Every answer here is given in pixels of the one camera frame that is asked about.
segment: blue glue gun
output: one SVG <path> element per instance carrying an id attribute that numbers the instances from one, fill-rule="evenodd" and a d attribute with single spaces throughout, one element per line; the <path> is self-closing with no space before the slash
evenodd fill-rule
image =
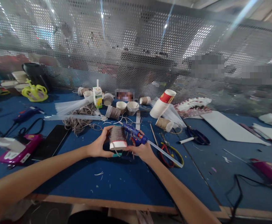
<path id="1" fill-rule="evenodd" d="M 145 145 L 147 143 L 148 137 L 146 135 L 142 135 L 139 130 L 129 124 L 121 123 L 121 125 L 123 126 L 124 130 L 130 133 L 134 138 L 136 146 L 139 146 L 140 144 Z"/>
<path id="2" fill-rule="evenodd" d="M 38 114 L 38 113 L 44 114 L 44 112 L 40 110 L 38 107 L 29 107 L 27 110 L 20 112 L 20 115 L 14 118 L 13 121 L 15 123 L 22 123 L 28 120 L 30 117 L 32 117 L 33 114 Z"/>

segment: white foam board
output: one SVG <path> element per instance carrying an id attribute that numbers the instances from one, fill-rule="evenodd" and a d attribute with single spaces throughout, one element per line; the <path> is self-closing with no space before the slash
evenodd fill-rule
<path id="1" fill-rule="evenodd" d="M 226 140 L 234 142 L 259 143 L 266 146 L 271 144 L 256 137 L 239 124 L 221 114 L 219 111 L 200 115 L 213 126 Z"/>

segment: table edge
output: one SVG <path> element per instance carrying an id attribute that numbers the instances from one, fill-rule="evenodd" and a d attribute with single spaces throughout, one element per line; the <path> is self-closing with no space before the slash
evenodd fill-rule
<path id="1" fill-rule="evenodd" d="M 225 211 L 228 215 L 231 216 L 232 208 L 224 207 Z M 263 210 L 256 210 L 250 208 L 238 208 L 236 210 L 236 217 L 247 217 L 247 218 L 257 218 L 257 219 L 268 219 L 272 220 L 272 212 L 270 211 L 263 211 Z"/>
<path id="2" fill-rule="evenodd" d="M 130 210 L 149 210 L 150 212 L 162 212 L 166 214 L 177 214 L 174 207 L 167 206 L 156 206 L 156 205 L 146 205 L 146 204 L 136 204 L 127 203 L 120 201 L 102 200 L 102 199 L 88 199 L 88 198 L 74 198 L 58 195 L 46 195 L 46 194 L 30 194 L 26 199 L 31 199 L 35 201 L 47 201 L 56 203 L 67 203 L 67 204 L 87 204 L 90 206 L 100 206 L 107 208 L 120 208 L 120 209 L 130 209 Z M 212 211 L 212 213 L 221 219 L 229 219 L 226 210 L 219 206 L 221 211 Z"/>

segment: black mug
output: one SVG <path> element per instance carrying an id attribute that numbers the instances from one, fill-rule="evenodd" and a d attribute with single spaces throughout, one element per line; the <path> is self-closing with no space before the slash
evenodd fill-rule
<path id="1" fill-rule="evenodd" d="M 36 63 L 25 63 L 21 66 L 33 85 L 44 86 L 47 91 L 51 90 L 51 85 L 41 66 Z"/>

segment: hand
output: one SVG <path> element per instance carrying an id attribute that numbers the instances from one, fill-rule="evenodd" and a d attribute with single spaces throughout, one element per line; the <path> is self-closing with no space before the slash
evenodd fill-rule
<path id="1" fill-rule="evenodd" d="M 87 157 L 112 157 L 113 152 L 103 150 L 103 144 L 107 140 L 107 136 L 110 135 L 110 129 L 114 126 L 104 127 L 102 134 L 90 145 L 81 147 L 83 151 L 86 151 Z"/>
<path id="2" fill-rule="evenodd" d="M 149 164 L 150 161 L 156 159 L 156 156 L 148 142 L 145 145 L 141 144 L 138 147 L 136 147 L 133 143 L 133 146 L 128 146 L 125 151 L 132 151 L 133 153 L 137 153 L 138 156 L 147 164 Z"/>

